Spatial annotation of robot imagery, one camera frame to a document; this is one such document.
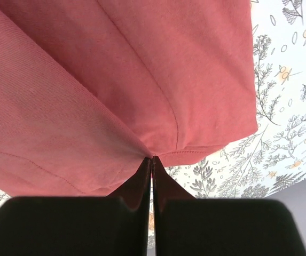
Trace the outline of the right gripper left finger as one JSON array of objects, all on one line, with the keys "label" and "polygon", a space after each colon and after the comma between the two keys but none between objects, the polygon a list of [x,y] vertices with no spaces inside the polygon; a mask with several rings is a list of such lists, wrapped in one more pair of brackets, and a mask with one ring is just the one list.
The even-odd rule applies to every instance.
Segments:
[{"label": "right gripper left finger", "polygon": [[106,197],[15,197],[0,207],[0,255],[146,255],[151,160]]}]

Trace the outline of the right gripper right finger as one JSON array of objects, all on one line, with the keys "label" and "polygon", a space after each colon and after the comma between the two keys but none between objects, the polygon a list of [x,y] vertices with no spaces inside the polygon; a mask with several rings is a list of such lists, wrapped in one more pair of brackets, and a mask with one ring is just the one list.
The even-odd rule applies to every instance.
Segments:
[{"label": "right gripper right finger", "polygon": [[288,208],[272,199],[197,199],[151,160],[157,255],[306,255]]}]

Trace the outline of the salmon pink t shirt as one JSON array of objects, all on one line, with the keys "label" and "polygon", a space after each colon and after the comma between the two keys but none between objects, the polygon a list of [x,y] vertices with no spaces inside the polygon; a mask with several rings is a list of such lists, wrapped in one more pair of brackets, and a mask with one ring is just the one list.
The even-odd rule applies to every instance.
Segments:
[{"label": "salmon pink t shirt", "polygon": [[249,1],[0,1],[0,189],[107,195],[257,131]]}]

